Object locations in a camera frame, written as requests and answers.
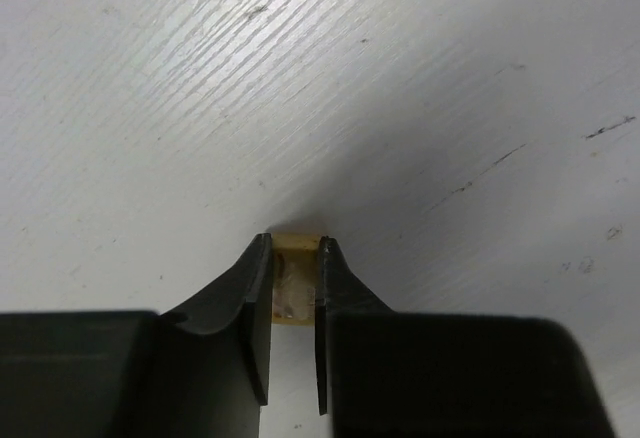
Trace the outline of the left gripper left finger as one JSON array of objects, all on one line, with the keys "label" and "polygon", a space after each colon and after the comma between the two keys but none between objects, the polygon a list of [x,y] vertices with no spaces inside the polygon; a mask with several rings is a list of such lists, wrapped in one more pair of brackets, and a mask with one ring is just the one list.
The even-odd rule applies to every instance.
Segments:
[{"label": "left gripper left finger", "polygon": [[1,318],[5,437],[255,437],[268,398],[272,240],[165,313]]}]

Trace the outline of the small tan eraser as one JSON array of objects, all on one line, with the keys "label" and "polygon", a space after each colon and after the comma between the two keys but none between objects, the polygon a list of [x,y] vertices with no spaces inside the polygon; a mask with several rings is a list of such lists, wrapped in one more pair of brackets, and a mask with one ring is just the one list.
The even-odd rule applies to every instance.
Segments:
[{"label": "small tan eraser", "polygon": [[276,233],[271,239],[272,321],[288,326],[313,326],[321,236]]}]

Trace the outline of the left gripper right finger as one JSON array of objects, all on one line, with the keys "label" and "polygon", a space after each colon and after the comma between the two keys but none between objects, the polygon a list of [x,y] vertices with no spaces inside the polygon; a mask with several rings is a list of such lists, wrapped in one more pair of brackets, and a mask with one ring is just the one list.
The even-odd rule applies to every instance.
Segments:
[{"label": "left gripper right finger", "polygon": [[336,437],[610,437],[585,356],[560,324],[398,312],[321,239],[318,406]]}]

